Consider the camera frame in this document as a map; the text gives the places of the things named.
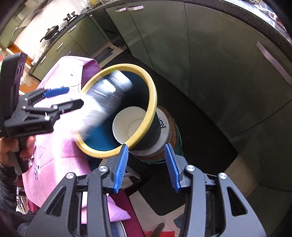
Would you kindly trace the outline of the person's left hand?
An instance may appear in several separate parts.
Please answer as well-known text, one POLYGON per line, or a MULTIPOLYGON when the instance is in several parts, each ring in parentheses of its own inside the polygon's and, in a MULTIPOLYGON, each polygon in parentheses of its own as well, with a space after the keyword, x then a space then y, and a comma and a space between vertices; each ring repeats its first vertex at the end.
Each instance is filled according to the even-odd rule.
MULTIPOLYGON (((34 145, 35 145, 35 136, 30 136, 26 141, 26 147, 21 150, 20 157, 23 160, 29 160, 34 152, 34 145)), ((1 165, 5 167, 12 167, 13 162, 8 156, 9 151, 14 151, 16 148, 18 148, 18 140, 12 139, 8 137, 1 138, 1 165)))

